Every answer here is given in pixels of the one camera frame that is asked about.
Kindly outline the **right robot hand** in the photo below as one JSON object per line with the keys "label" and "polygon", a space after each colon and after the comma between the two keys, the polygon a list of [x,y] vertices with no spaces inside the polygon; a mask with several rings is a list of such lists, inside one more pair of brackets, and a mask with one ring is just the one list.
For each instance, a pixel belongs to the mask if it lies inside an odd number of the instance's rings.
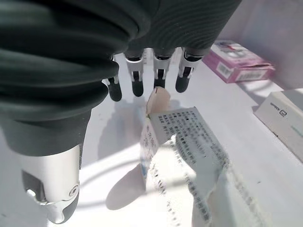
{"label": "right robot hand", "polygon": [[125,55],[135,96],[143,52],[154,50],[154,85],[183,55],[176,91],[240,5],[238,0],[3,0],[0,3],[0,127],[16,153],[27,195],[49,221],[66,222],[79,199],[82,146],[91,111],[122,92]]}

